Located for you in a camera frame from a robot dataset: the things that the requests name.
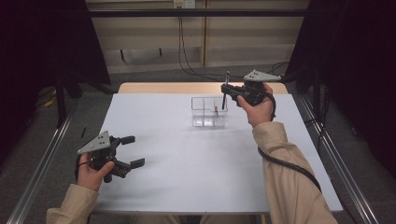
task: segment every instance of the transparent container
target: transparent container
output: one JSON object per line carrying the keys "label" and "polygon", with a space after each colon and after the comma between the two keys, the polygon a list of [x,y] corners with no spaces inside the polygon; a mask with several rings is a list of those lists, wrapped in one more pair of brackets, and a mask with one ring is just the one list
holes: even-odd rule
{"label": "transparent container", "polygon": [[223,104],[222,97],[192,97],[192,126],[223,127],[227,115],[227,102]]}

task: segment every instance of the forearm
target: forearm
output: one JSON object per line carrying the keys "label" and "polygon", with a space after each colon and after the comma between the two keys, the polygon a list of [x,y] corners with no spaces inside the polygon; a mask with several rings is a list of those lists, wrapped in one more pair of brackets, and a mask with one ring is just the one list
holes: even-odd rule
{"label": "forearm", "polygon": [[51,208],[47,211],[47,224],[86,224],[98,195],[98,192],[94,190],[78,185],[70,185],[62,206],[60,208]]}
{"label": "forearm", "polygon": [[[288,142],[282,123],[259,124],[253,135],[263,153],[313,174],[300,149]],[[263,172],[273,223],[336,223],[321,192],[305,175],[267,160]]]}

